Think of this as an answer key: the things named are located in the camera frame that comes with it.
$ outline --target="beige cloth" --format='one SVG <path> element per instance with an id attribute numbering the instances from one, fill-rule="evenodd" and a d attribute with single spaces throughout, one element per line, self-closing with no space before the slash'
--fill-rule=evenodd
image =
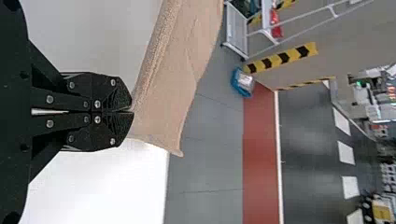
<path id="1" fill-rule="evenodd" d="M 129 136 L 180 157 L 184 121 L 216 44 L 223 0 L 163 0 L 133 91 Z"/>

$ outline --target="blue object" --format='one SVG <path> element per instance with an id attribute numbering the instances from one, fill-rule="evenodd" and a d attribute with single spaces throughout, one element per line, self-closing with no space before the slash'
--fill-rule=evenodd
<path id="1" fill-rule="evenodd" d="M 249 91 L 242 89 L 238 85 L 239 75 L 242 73 L 242 69 L 237 67 L 233 70 L 233 76 L 231 77 L 231 85 L 236 89 L 243 97 L 250 98 L 252 94 Z"/>
<path id="2" fill-rule="evenodd" d="M 260 9 L 257 7 L 256 1 L 255 0 L 250 0 L 250 13 L 252 15 L 256 14 Z"/>

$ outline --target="bolt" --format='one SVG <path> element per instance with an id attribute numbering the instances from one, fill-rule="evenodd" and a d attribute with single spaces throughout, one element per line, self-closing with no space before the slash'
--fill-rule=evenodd
<path id="1" fill-rule="evenodd" d="M 47 128 L 52 128 L 53 127 L 53 120 L 49 119 L 47 120 Z"/>
<path id="2" fill-rule="evenodd" d="M 23 80 L 29 79 L 29 75 L 27 73 L 23 72 L 23 71 L 20 72 L 20 77 Z"/>
<path id="3" fill-rule="evenodd" d="M 26 144 L 22 144 L 22 145 L 20 145 L 20 149 L 21 149 L 21 152 L 27 152 L 27 151 L 29 151 L 29 146 L 27 146 Z"/>
<path id="4" fill-rule="evenodd" d="M 51 95 L 48 95 L 47 96 L 47 104 L 52 104 L 53 103 L 53 96 L 51 96 Z"/>
<path id="5" fill-rule="evenodd" d="M 100 101 L 95 101 L 95 108 L 99 109 L 101 106 Z"/>
<path id="6" fill-rule="evenodd" d="M 69 141 L 70 143 L 74 142 L 74 135 L 70 135 L 67 141 Z"/>
<path id="7" fill-rule="evenodd" d="M 73 90 L 75 87 L 76 87 L 76 84 L 75 84 L 74 82 L 70 82 L 70 83 L 69 83 L 69 88 L 70 88 L 71 90 Z"/>
<path id="8" fill-rule="evenodd" d="M 96 117 L 95 117 L 95 123 L 100 123 L 100 122 L 101 122 L 100 117 L 99 117 L 99 116 L 96 116 Z"/>

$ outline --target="white surface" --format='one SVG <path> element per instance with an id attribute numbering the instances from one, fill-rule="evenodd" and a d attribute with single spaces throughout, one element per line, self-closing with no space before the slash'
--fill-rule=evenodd
<path id="1" fill-rule="evenodd" d="M 168 153 L 132 139 L 62 152 L 31 183 L 21 224 L 162 224 Z"/>
<path id="2" fill-rule="evenodd" d="M 396 75 L 396 64 L 393 64 L 390 68 L 387 69 L 387 72 L 394 77 Z"/>
<path id="3" fill-rule="evenodd" d="M 279 96 L 278 91 L 274 92 L 275 99 L 275 122 L 276 122 L 276 167 L 277 167 L 277 192 L 279 199 L 279 224 L 284 224 L 285 215 L 283 209 L 283 181 L 282 181 L 282 150 L 280 145 L 279 130 Z"/>
<path id="4" fill-rule="evenodd" d="M 359 192 L 358 178 L 356 176 L 342 176 L 342 178 L 345 199 L 361 195 Z"/>
<path id="5" fill-rule="evenodd" d="M 349 0 L 349 4 L 357 4 L 361 2 L 361 0 Z"/>
<path id="6" fill-rule="evenodd" d="M 368 69 L 364 73 L 365 73 L 364 77 L 371 77 L 371 78 L 381 77 L 381 70 L 378 68 Z"/>
<path id="7" fill-rule="evenodd" d="M 266 30 L 271 27 L 271 13 L 273 7 L 273 0 L 262 0 L 262 29 Z"/>
<path id="8" fill-rule="evenodd" d="M 330 87 L 329 87 L 329 80 L 324 80 L 324 81 L 322 81 L 323 82 L 323 85 L 327 88 L 327 89 L 329 89 Z"/>
<path id="9" fill-rule="evenodd" d="M 361 209 L 356 210 L 346 217 L 346 221 L 347 224 L 364 224 L 363 212 Z"/>
<path id="10" fill-rule="evenodd" d="M 353 155 L 353 148 L 338 141 L 338 155 L 340 161 L 348 164 L 355 165 L 355 157 Z"/>
<path id="11" fill-rule="evenodd" d="M 130 91 L 162 0 L 21 0 L 32 42 L 61 72 L 120 76 Z"/>
<path id="12" fill-rule="evenodd" d="M 227 44 L 224 45 L 247 59 L 247 18 L 245 18 L 245 16 L 230 2 L 226 2 L 225 6 L 227 7 Z"/>
<path id="13" fill-rule="evenodd" d="M 349 121 L 334 107 L 332 108 L 332 111 L 334 113 L 335 126 L 350 136 Z"/>

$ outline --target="gray floor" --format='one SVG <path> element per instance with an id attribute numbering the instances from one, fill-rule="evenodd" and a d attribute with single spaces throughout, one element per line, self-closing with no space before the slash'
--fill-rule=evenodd
<path id="1" fill-rule="evenodd" d="M 344 198 L 341 176 L 356 176 L 361 195 L 381 190 L 375 142 L 350 122 L 350 136 L 336 128 L 332 109 L 321 83 L 279 93 L 287 224 L 347 223 L 361 198 Z M 355 165 L 340 162 L 337 141 L 353 148 Z"/>
<path id="2" fill-rule="evenodd" d="M 240 58 L 224 27 L 184 126 L 183 159 L 169 161 L 165 224 L 242 223 L 243 99 L 230 78 Z"/>

